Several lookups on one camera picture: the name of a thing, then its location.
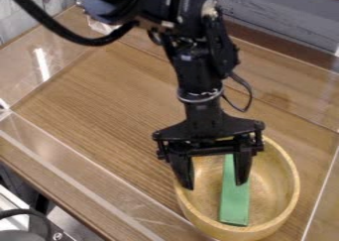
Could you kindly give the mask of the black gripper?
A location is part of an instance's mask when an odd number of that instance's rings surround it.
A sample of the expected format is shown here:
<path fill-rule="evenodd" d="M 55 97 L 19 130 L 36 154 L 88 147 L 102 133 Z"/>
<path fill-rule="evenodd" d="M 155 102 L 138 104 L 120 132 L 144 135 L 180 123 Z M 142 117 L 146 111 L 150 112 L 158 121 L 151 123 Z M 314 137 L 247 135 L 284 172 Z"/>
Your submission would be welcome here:
<path fill-rule="evenodd" d="M 250 178 L 254 156 L 263 150 L 264 123 L 227 114 L 220 98 L 186 103 L 184 107 L 186 120 L 152 134 L 158 159 L 170 161 L 179 184 L 192 190 L 191 157 L 234 154 L 236 185 L 243 185 Z"/>

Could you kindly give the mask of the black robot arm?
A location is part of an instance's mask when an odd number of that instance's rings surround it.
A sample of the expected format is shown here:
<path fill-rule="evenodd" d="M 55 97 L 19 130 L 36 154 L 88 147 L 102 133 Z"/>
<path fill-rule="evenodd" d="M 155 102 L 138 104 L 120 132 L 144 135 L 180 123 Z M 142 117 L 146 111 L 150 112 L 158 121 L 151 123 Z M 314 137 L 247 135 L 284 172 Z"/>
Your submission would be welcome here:
<path fill-rule="evenodd" d="M 264 123 L 227 114 L 223 80 L 234 74 L 239 49 L 227 35 L 218 0 L 82 0 L 87 13 L 110 25 L 134 21 L 163 47 L 178 76 L 187 118 L 156 131 L 158 158 L 180 185 L 195 187 L 195 157 L 231 154 L 235 183 L 247 182 L 252 157 L 263 150 Z"/>

